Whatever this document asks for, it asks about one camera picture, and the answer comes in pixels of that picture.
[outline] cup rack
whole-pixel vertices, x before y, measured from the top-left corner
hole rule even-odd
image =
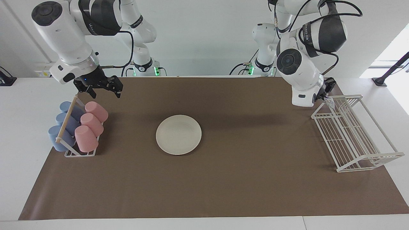
[[[95,149],[92,152],[83,153],[83,152],[81,152],[79,150],[77,151],[76,149],[71,147],[69,144],[67,144],[67,142],[65,142],[62,139],[64,130],[67,127],[68,118],[71,116],[72,110],[74,109],[75,105],[78,105],[83,111],[85,111],[84,103],[77,97],[77,95],[75,95],[74,98],[72,99],[71,106],[69,107],[69,109],[67,111],[67,115],[65,116],[64,122],[61,125],[60,132],[58,133],[58,136],[56,137],[55,142],[56,143],[61,143],[63,146],[65,146],[68,149],[67,151],[65,151],[65,154],[64,154],[65,157],[90,157],[90,156],[95,156],[95,153],[96,153],[97,149]]]

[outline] blue cup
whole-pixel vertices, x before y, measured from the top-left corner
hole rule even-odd
[[[55,142],[55,138],[57,138],[58,133],[60,132],[60,129],[61,129],[61,126],[59,126],[59,125],[56,125],[56,126],[51,127],[51,128],[48,130],[48,136],[50,137],[50,140],[51,140],[51,142],[52,142],[52,144],[53,144],[55,150],[57,150],[58,152],[65,152],[65,151],[67,151],[68,149],[67,149],[65,146],[63,146],[63,144],[61,144],[61,143],[56,143],[56,142]],[[71,147],[74,146],[75,140],[74,140],[74,138],[72,138],[72,136],[68,133],[67,130],[64,130],[62,139],[63,139],[68,145],[70,145]]]
[[[61,103],[61,105],[60,105],[61,112],[63,112],[63,113],[68,112],[68,109],[70,108],[70,106],[71,106],[71,102],[69,102],[69,101],[65,101],[65,102]],[[74,108],[72,109],[71,117],[73,117],[75,120],[80,122],[81,121],[81,116],[84,115],[84,114],[85,114],[85,112],[80,107],[75,105]]]
[[[67,116],[67,113],[58,114],[57,117],[55,118],[57,125],[62,126],[66,116]],[[75,129],[78,128],[79,126],[80,126],[80,123],[76,121],[73,117],[70,116],[68,118],[68,122],[67,122],[67,126],[65,127],[65,130],[67,130],[71,136],[74,136]]]

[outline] black stand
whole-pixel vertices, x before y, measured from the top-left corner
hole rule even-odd
[[[0,86],[12,86],[17,80],[17,77],[7,77],[0,71]]]
[[[403,57],[393,65],[382,77],[372,78],[372,81],[377,86],[387,86],[385,84],[385,79],[389,77],[396,69],[398,69],[407,59],[409,59],[409,52],[407,52]]]

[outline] cup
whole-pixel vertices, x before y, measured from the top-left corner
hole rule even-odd
[[[108,111],[94,101],[90,101],[85,105],[85,111],[94,114],[101,123],[108,119]]]
[[[67,116],[67,113],[58,114],[57,117],[55,118],[55,121],[57,122],[57,125],[62,126],[66,116]],[[65,129],[68,131],[68,133],[71,136],[74,136],[75,129],[78,128],[78,126],[80,126],[78,121],[76,121],[72,116],[70,116],[68,118],[67,126],[65,127]]]
[[[79,150],[83,153],[94,151],[98,147],[97,138],[92,130],[86,125],[81,125],[75,129],[75,139]]]
[[[61,144],[61,143],[56,143],[56,142],[55,142],[55,138],[57,138],[58,133],[60,132],[60,129],[61,129],[61,126],[59,126],[59,125],[56,125],[56,126],[51,127],[51,128],[48,130],[48,136],[50,137],[50,140],[51,140],[51,142],[52,142],[52,144],[53,144],[55,150],[57,150],[58,152],[65,152],[65,151],[67,151],[68,149],[67,149],[63,144]],[[71,147],[73,147],[74,144],[75,144],[74,138],[72,138],[72,136],[68,133],[67,130],[64,130],[62,139],[63,139],[68,145],[70,145]]]
[[[101,122],[92,113],[86,113],[81,116],[81,125],[88,126],[95,136],[99,136],[103,132],[103,126]]]
[[[63,103],[61,103],[60,105],[60,110],[63,113],[68,112],[68,109],[71,106],[71,102],[69,101],[65,101]],[[72,109],[72,113],[71,113],[71,117],[73,117],[75,120],[77,120],[78,122],[80,122],[81,120],[81,116],[84,115],[84,111],[78,107],[77,105],[74,106],[74,108]]]

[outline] pink cup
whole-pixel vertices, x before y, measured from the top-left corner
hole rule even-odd
[[[81,116],[81,125],[88,126],[96,137],[101,135],[103,132],[102,124],[92,113],[86,113]]]
[[[92,130],[86,125],[81,125],[75,129],[75,139],[81,152],[88,153],[94,151],[98,147],[97,138]]]
[[[108,119],[108,111],[94,101],[90,101],[85,105],[85,111],[94,114],[101,123]]]

